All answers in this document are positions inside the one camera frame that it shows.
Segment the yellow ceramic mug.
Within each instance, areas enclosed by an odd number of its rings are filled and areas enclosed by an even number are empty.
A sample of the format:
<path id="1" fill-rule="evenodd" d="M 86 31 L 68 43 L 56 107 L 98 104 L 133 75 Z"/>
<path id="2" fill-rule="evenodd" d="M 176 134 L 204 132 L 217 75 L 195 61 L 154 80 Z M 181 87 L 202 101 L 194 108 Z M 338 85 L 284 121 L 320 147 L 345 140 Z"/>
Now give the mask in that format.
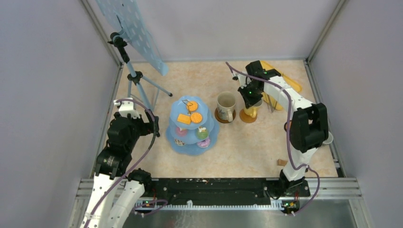
<path id="1" fill-rule="evenodd" d="M 243 108 L 244 113 L 251 117 L 251 118 L 256 118 L 257 117 L 257 113 L 258 110 L 260 109 L 260 107 L 263 104 L 263 100 L 261 99 L 260 101 L 258 101 L 256 104 L 254 104 L 253 106 L 249 107 L 249 108 Z"/>

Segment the light brown round coaster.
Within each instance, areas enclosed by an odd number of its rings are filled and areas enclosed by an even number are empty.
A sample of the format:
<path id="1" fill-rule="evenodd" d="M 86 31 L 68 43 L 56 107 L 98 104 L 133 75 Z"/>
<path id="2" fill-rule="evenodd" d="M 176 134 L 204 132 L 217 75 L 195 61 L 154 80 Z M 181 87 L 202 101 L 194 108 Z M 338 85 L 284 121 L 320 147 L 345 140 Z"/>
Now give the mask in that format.
<path id="1" fill-rule="evenodd" d="M 247 114 L 244 112 L 244 110 L 241 109 L 241 111 L 240 111 L 240 119 L 241 119 L 243 122 L 245 122 L 245 123 L 247 123 L 247 124 L 250 124 L 250 123 L 255 122 L 257 118 L 256 118 L 256 117 L 251 117 L 251 116 L 247 115 Z"/>

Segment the beige ceramic mug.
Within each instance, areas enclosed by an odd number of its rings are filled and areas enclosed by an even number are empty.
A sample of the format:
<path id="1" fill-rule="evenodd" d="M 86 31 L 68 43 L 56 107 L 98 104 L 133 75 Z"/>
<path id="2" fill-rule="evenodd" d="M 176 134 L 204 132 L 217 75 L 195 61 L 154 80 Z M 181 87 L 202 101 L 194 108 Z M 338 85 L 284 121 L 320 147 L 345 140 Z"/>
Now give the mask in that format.
<path id="1" fill-rule="evenodd" d="M 235 110 L 236 97 L 232 92 L 225 91 L 219 93 L 217 97 L 217 107 L 221 109 Z"/>

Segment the white sprinkled donut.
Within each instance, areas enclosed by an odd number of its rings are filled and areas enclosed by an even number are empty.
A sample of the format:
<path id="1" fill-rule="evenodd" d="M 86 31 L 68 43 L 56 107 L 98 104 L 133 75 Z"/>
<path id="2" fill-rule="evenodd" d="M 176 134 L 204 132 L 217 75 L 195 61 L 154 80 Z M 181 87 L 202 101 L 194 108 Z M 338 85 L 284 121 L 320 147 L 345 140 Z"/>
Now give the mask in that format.
<path id="1" fill-rule="evenodd" d="M 183 141 L 181 141 L 181 140 L 179 140 L 179 139 L 174 139 L 174 143 L 176 144 L 176 145 L 178 145 L 178 146 L 185 146 L 186 145 L 186 143 L 185 142 L 183 142 Z"/>

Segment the square orange biscuit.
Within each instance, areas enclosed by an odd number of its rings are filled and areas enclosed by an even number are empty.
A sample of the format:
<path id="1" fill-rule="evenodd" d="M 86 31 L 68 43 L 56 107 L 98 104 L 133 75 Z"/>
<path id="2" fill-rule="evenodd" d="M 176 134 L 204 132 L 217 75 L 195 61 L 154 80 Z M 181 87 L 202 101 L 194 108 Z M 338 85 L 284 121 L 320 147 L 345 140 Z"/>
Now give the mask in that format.
<path id="1" fill-rule="evenodd" d="M 191 124 L 192 120 L 188 114 L 179 114 L 177 117 L 177 122 L 189 125 Z"/>

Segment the dark brown round coaster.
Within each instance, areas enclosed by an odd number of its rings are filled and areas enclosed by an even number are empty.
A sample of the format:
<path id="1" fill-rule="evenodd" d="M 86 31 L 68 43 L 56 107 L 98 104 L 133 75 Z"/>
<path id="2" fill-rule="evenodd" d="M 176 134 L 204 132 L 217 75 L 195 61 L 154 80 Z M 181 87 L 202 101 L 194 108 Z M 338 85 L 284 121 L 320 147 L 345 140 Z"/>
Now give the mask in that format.
<path id="1" fill-rule="evenodd" d="M 223 124 L 232 123 L 236 117 L 236 110 L 231 109 L 221 109 L 217 107 L 215 109 L 215 118 L 217 121 Z"/>

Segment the orange round biscuit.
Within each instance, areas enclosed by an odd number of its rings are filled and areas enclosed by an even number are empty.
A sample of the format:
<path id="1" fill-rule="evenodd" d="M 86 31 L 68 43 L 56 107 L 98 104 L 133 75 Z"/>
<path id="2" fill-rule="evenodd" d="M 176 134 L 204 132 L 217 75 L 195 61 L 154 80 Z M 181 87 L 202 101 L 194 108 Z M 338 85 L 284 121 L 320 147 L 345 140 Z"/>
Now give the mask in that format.
<path id="1" fill-rule="evenodd" d="M 203 116 L 198 112 L 193 112 L 190 114 L 190 120 L 192 123 L 199 124 L 203 121 Z"/>
<path id="2" fill-rule="evenodd" d="M 195 112 L 198 109 L 199 105 L 196 101 L 187 101 L 186 103 L 186 108 L 187 110 L 191 112 Z"/>

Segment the green cupcake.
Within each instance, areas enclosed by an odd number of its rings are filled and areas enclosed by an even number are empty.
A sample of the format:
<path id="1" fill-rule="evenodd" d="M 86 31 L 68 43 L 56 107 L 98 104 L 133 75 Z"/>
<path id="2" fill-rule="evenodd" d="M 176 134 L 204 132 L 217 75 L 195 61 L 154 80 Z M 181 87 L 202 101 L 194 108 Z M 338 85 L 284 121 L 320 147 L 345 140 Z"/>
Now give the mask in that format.
<path id="1" fill-rule="evenodd" d="M 209 136 L 209 130 L 206 127 L 199 126 L 196 131 L 196 137 L 199 140 L 205 140 Z"/>

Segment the pink frosted donut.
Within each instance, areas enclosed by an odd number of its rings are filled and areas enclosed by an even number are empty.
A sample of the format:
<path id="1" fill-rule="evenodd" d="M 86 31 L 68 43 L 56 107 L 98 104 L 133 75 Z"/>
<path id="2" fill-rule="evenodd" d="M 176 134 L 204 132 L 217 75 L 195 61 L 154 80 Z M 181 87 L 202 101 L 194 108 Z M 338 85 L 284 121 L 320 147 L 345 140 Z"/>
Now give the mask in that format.
<path id="1" fill-rule="evenodd" d="M 211 140 L 208 137 L 205 140 L 198 142 L 197 146 L 200 147 L 200 148 L 207 148 L 210 145 L 210 143 L 211 143 Z"/>

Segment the metal serving tongs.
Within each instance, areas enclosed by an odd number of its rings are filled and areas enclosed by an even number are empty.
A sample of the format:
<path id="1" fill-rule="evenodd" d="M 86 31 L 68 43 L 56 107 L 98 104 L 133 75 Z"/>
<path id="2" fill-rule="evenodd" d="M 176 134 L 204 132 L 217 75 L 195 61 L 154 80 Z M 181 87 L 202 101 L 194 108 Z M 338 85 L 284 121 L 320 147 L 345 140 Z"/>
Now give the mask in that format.
<path id="1" fill-rule="evenodd" d="M 276 110 L 277 103 L 282 97 L 283 76 L 271 76 L 264 85 L 264 92 L 268 95 L 268 103 L 271 112 Z"/>

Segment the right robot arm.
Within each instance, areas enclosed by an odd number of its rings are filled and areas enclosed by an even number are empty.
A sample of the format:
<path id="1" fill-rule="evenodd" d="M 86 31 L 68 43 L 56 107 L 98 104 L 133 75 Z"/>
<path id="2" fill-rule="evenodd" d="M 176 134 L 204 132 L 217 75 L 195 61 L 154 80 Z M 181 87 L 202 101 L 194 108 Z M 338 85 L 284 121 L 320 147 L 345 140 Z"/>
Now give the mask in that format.
<path id="1" fill-rule="evenodd" d="M 260 61 L 246 66 L 246 72 L 235 71 L 238 88 L 246 108 L 251 108 L 267 94 L 286 111 L 286 147 L 288 163 L 279 176 L 279 191 L 291 196 L 305 177 L 313 154 L 329 137 L 327 108 L 313 103 L 294 90 L 276 69 L 266 70 Z"/>

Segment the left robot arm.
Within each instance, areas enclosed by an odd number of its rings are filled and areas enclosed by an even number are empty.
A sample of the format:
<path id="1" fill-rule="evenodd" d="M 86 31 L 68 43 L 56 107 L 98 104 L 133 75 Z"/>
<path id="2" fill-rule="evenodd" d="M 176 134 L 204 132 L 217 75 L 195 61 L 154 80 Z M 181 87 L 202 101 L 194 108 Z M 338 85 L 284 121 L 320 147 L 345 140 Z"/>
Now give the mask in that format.
<path id="1" fill-rule="evenodd" d="M 160 136 L 159 118 L 133 98 L 114 100 L 118 111 L 107 130 L 105 148 L 96 159 L 93 187 L 82 228 L 121 228 L 141 196 L 152 192 L 149 172 L 136 169 Z M 141 136 L 152 135 L 150 145 L 130 167 L 132 151 Z"/>

